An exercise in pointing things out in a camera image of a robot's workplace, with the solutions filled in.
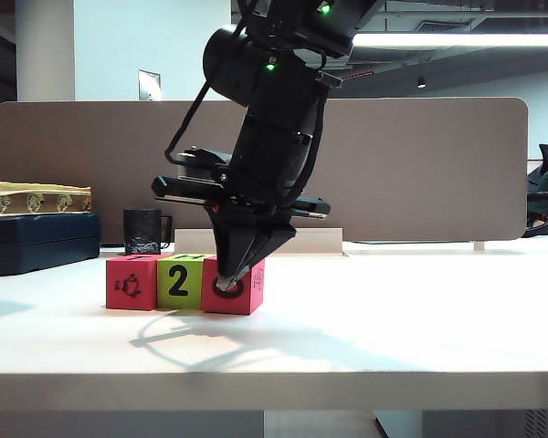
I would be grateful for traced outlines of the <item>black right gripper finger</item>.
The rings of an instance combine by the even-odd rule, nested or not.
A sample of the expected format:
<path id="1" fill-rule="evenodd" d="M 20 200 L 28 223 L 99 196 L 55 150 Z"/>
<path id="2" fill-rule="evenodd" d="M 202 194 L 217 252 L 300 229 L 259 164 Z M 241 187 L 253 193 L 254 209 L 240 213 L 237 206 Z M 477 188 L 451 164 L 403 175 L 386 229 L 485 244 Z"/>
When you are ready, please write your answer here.
<path id="1" fill-rule="evenodd" d="M 218 262 L 216 286 L 226 291 L 249 271 L 248 253 L 256 239 L 256 229 L 233 226 L 220 219 L 215 219 L 213 226 Z"/>
<path id="2" fill-rule="evenodd" d="M 232 255 L 236 261 L 231 285 L 243 277 L 251 267 L 287 243 L 296 235 L 295 229 L 235 229 Z"/>

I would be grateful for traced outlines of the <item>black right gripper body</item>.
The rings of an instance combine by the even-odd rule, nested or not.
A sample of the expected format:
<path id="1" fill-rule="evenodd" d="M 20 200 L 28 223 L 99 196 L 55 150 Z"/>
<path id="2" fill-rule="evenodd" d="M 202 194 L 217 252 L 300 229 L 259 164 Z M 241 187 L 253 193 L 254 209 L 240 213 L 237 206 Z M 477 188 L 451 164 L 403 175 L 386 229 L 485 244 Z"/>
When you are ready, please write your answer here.
<path id="1" fill-rule="evenodd" d="M 157 176 L 151 188 L 159 201 L 202 206 L 214 228 L 218 224 L 233 227 L 286 227 L 293 217 L 325 219 L 331 206 L 321 198 L 300 196 L 290 206 L 271 206 L 231 192 L 217 182 L 194 178 Z"/>

